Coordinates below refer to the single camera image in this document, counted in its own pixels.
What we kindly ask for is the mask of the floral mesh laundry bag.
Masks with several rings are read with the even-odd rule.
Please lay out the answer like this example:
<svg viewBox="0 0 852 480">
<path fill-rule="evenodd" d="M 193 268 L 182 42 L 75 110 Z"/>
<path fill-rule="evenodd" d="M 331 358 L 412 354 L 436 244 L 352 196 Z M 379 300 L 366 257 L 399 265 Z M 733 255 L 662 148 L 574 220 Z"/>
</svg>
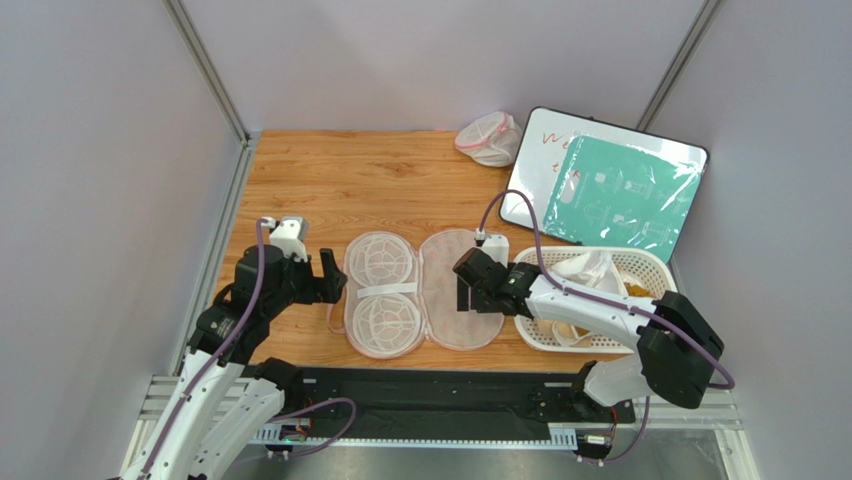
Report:
<svg viewBox="0 0 852 480">
<path fill-rule="evenodd" d="M 501 313 L 479 313 L 474 294 L 452 268 L 475 245 L 471 230 L 450 229 L 413 247 L 402 236 L 374 231 L 352 240 L 339 333 L 361 355 L 402 357 L 424 341 L 472 351 L 503 328 Z"/>
</svg>

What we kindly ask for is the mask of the white bra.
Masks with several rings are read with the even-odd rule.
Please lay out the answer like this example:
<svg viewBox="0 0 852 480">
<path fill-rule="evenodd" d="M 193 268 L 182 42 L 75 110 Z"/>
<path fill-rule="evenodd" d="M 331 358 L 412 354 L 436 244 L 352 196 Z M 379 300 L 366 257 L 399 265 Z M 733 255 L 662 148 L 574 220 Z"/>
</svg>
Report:
<svg viewBox="0 0 852 480">
<path fill-rule="evenodd" d="M 627 288 L 609 252 L 595 250 L 570 259 L 559 261 L 548 268 L 558 277 L 604 292 L 626 295 Z M 550 333 L 559 345 L 578 346 L 592 333 L 563 322 L 537 319 L 542 333 Z"/>
</svg>

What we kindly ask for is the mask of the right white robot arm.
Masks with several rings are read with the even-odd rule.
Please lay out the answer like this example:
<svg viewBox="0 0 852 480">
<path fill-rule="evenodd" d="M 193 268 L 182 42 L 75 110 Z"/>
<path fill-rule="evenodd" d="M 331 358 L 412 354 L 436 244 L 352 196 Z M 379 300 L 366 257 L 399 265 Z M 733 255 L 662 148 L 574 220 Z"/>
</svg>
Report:
<svg viewBox="0 0 852 480">
<path fill-rule="evenodd" d="M 683 294 L 667 291 L 659 299 L 605 292 L 558 277 L 544 267 L 520 262 L 504 265 L 482 249 L 464 253 L 452 268 L 473 294 L 473 309 L 562 322 L 601 334 L 628 347 L 630 355 L 590 362 L 575 389 L 602 407 L 656 395 L 694 410 L 714 374 L 734 385 L 720 358 L 724 343 Z"/>
</svg>

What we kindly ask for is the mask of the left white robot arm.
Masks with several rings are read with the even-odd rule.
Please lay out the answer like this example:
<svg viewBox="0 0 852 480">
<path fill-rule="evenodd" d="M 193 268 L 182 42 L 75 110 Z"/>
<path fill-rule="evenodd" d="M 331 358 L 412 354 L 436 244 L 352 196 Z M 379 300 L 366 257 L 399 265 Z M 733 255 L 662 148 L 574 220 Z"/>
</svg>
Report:
<svg viewBox="0 0 852 480">
<path fill-rule="evenodd" d="M 220 405 L 244 373 L 270 324 L 294 304 L 334 305 L 347 282 L 331 249 L 311 259 L 275 245 L 247 248 L 233 281 L 196 321 L 176 387 L 153 433 L 122 473 L 124 479 L 221 479 L 248 441 L 285 408 L 303 404 L 302 370 L 276 358 L 261 362 L 240 399 Z"/>
</svg>

